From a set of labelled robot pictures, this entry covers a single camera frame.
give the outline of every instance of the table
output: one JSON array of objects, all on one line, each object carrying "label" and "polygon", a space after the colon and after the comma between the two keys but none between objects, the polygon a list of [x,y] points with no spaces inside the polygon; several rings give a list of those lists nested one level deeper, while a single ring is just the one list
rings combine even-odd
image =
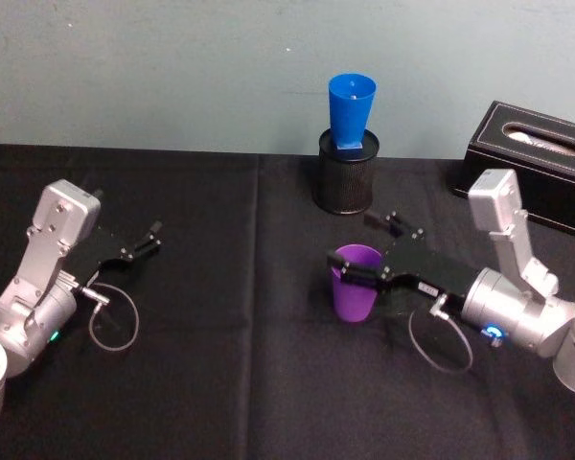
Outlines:
[{"label": "table", "polygon": [[[66,178],[104,191],[100,223],[136,240],[162,219],[160,253],[106,275],[141,312],[112,355],[79,308],[42,359],[7,382],[0,458],[575,458],[575,395],[551,361],[471,330],[467,375],[432,369],[405,333],[428,302],[393,293],[392,318],[333,314],[325,253],[383,248],[362,216],[311,199],[315,157],[0,146],[0,293],[27,243],[42,188]],[[424,227],[432,249],[497,269],[459,162],[380,159],[373,204]],[[533,249],[575,300],[575,238],[530,224]],[[423,314],[416,332],[452,351]]]}]

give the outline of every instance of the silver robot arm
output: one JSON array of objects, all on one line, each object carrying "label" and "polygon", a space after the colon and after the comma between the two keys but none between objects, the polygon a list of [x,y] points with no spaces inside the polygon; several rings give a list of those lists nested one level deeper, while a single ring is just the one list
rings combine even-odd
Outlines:
[{"label": "silver robot arm", "polygon": [[[61,267],[89,236],[100,207],[95,196],[63,179],[42,193],[21,264],[0,296],[0,410],[5,379],[24,372],[77,308],[73,289],[82,287]],[[87,287],[83,293],[108,303]]]},{"label": "silver robot arm", "polygon": [[558,278],[532,254],[513,170],[486,170],[469,190],[475,226],[489,232],[502,274],[482,270],[467,296],[464,321],[554,357],[558,379],[575,392],[575,303],[555,294]]},{"label": "silver robot arm", "polygon": [[101,266],[109,262],[130,264],[158,248],[155,222],[134,245],[96,225],[101,203],[98,197],[59,180],[45,187],[32,225],[28,246],[9,285],[0,296],[0,411],[7,378],[23,373],[37,359],[54,334],[77,309],[76,294],[96,303],[90,319],[92,339],[107,351],[121,351],[136,338],[136,326],[127,345],[107,347],[93,334],[92,323],[109,299],[88,286]]},{"label": "silver robot arm", "polygon": [[346,283],[380,292],[402,286],[431,297],[430,314],[450,321],[456,330],[450,317],[459,317],[490,338],[493,346],[508,339],[540,357],[553,357],[558,379],[575,392],[575,303],[556,297],[558,278],[533,256],[515,171],[484,171],[469,190],[469,203],[476,227],[494,242],[501,273],[487,267],[478,270],[430,250],[424,230],[396,212],[365,216],[395,238],[379,265],[351,263],[335,251],[329,252],[328,264]]}]

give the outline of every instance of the blue cup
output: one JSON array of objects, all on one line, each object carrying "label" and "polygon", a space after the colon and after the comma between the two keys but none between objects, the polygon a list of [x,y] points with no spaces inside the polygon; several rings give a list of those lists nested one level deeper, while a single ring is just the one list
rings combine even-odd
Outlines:
[{"label": "blue cup", "polygon": [[341,74],[328,83],[330,131],[339,149],[360,149],[377,85],[360,74]]}]

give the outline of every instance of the black mesh pen holder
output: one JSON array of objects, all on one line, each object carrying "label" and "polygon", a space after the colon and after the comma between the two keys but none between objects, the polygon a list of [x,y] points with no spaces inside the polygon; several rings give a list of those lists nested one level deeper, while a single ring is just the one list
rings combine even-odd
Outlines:
[{"label": "black mesh pen holder", "polygon": [[375,157],[380,141],[366,130],[361,149],[337,149],[330,130],[319,138],[319,169],[313,199],[324,211],[357,214],[373,203]]}]

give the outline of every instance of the light blue wall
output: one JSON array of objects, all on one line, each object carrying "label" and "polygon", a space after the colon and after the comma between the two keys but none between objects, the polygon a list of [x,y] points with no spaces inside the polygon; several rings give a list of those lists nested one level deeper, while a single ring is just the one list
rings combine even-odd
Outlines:
[{"label": "light blue wall", "polygon": [[316,154],[345,71],[460,158],[494,99],[575,122],[575,0],[0,0],[1,143]]}]

